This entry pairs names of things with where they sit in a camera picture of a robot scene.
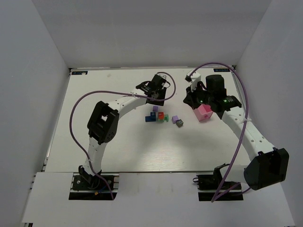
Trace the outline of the pink plastic box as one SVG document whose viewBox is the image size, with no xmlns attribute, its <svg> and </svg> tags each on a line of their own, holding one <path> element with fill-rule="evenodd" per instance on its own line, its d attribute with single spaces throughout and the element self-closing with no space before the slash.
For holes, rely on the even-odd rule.
<svg viewBox="0 0 303 227">
<path fill-rule="evenodd" d="M 193 110 L 197 120 L 199 122 L 209 120 L 213 114 L 209 105 L 202 104 L 197 109 Z"/>
</svg>

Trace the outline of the red cube block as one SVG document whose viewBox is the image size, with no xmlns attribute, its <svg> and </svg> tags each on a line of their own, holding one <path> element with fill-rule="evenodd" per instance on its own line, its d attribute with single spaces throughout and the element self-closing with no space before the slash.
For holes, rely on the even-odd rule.
<svg viewBox="0 0 303 227">
<path fill-rule="evenodd" d="M 162 121 L 164 120 L 164 118 L 165 118 L 164 112 L 158 112 L 158 120 Z"/>
</svg>

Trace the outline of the green hospital arch block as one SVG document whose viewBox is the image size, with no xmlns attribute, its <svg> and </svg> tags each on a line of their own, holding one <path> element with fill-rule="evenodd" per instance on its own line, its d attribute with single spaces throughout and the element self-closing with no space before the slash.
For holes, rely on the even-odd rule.
<svg viewBox="0 0 303 227">
<path fill-rule="evenodd" d="M 168 114 L 165 114 L 164 120 L 162 120 L 162 121 L 158 120 L 158 122 L 168 122 L 168 121 L 169 121 L 169 115 Z"/>
</svg>

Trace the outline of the dark blue rectangular block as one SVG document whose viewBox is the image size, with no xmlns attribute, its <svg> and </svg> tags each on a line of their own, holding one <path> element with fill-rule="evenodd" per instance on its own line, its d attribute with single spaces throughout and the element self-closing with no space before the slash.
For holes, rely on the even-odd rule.
<svg viewBox="0 0 303 227">
<path fill-rule="evenodd" d="M 156 122 L 156 117 L 155 116 L 146 116 L 145 121 L 146 122 Z"/>
</svg>

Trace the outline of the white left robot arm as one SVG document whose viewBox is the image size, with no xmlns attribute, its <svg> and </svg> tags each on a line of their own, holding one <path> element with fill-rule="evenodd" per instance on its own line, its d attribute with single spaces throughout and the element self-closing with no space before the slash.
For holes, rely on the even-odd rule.
<svg viewBox="0 0 303 227">
<path fill-rule="evenodd" d="M 151 81 L 137 85 L 130 94 L 123 94 L 120 99 L 109 103 L 99 101 L 95 105 L 87 125 L 88 157 L 79 166 L 79 174 L 88 184 L 93 184 L 98 179 L 96 174 L 102 171 L 102 157 L 107 143 L 116 135 L 119 119 L 146 103 L 164 105 L 166 82 L 166 76 L 156 74 Z"/>
</svg>

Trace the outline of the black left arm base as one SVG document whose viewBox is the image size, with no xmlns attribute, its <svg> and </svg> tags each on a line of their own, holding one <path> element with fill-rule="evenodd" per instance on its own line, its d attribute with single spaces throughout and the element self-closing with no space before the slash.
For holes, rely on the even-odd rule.
<svg viewBox="0 0 303 227">
<path fill-rule="evenodd" d="M 89 185 L 79 174 L 73 174 L 69 200 L 71 201 L 112 201 L 116 198 L 119 187 L 119 174 L 102 175 L 110 186 L 113 196 L 106 183 L 97 178 Z"/>
</svg>

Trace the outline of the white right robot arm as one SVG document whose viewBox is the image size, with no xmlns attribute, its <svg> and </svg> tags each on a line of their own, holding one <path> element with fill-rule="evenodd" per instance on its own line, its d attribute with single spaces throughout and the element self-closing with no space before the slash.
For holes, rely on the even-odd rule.
<svg viewBox="0 0 303 227">
<path fill-rule="evenodd" d="M 191 85 L 186 89 L 183 102 L 194 110 L 209 105 L 237 136 L 250 159 L 248 165 L 218 166 L 215 176 L 224 181 L 246 183 L 255 191 L 284 181 L 288 152 L 284 148 L 277 149 L 258 131 L 246 117 L 240 101 L 235 96 L 227 95 L 224 78 L 219 74 L 209 75 L 203 83 L 200 74 L 193 73 L 186 76 L 186 81 Z"/>
</svg>

